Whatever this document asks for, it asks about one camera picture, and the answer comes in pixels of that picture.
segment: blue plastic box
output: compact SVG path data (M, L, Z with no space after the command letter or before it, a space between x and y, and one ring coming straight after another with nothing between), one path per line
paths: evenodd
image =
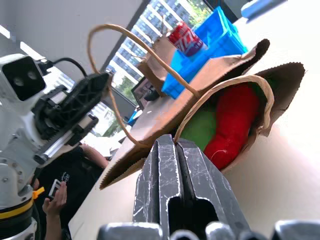
M176 50L171 61L171 67L187 83L191 82L210 58L244 54L248 51L240 40L237 28L226 18L219 6L194 32L208 46L208 49L193 61ZM184 86L168 74L162 92L176 99L184 89Z

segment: light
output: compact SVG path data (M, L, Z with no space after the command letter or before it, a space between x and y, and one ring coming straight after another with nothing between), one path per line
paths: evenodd
M13 83L15 85L17 85L18 87L23 87L25 84L24 84L24 81L20 78L20 77L15 77L13 79Z
M33 71L28 71L27 75L31 80L36 80L37 79L37 76Z
M0 34L3 34L7 39L10 39L10 32L0 25Z
M44 56L41 56L39 53L37 53L35 50L33 50L30 46L28 46L23 41L20 42L20 48L22 51L24 51L27 55L32 57L34 60L40 60L40 59L45 58Z

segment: black cable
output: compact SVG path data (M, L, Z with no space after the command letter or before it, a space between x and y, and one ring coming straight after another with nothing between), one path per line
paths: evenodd
M38 212L38 209L37 209L37 206L35 203L33 203L32 205L32 217L34 218L34 220L36 221L37 223L37 226L36 226L36 231L35 231L35 240L41 240L41 222L40 222L40 216L39 216L39 212Z
M42 169L43 168L36 168L35 169L33 178L32 178L31 183L30 183L31 187L34 187L35 181L40 176Z
M76 60L74 60L70 57L62 57L62 58L59 58L58 60L53 61L52 63L53 63L53 65L56 65L57 63L60 63L63 61L70 62L70 63L76 65L78 67L78 69L80 69L80 71L82 72L83 76L85 76L85 77L88 76L85 69L80 65L80 63L78 63Z

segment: cable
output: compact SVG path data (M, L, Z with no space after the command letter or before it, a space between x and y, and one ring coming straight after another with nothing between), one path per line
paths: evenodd
M36 231L35 231L35 240L41 240L41 222L40 222L40 216L39 216L39 212L37 209L37 206L35 203L33 203L32 206L32 217L34 218L34 220L37 223L37 227L36 227Z
M63 61L70 62L70 63L76 65L78 67L78 69L80 69L80 71L82 72L84 77L88 76L85 69L80 65L80 63L78 63L76 60L74 60L70 57L62 57L62 58L59 58L58 60L53 61L52 63L53 63L53 65L56 65L57 63L60 63Z

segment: red can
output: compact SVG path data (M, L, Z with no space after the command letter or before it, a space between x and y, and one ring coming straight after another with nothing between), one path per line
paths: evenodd
M204 42L183 21L177 24L168 39L187 57L194 56L201 49L207 49Z

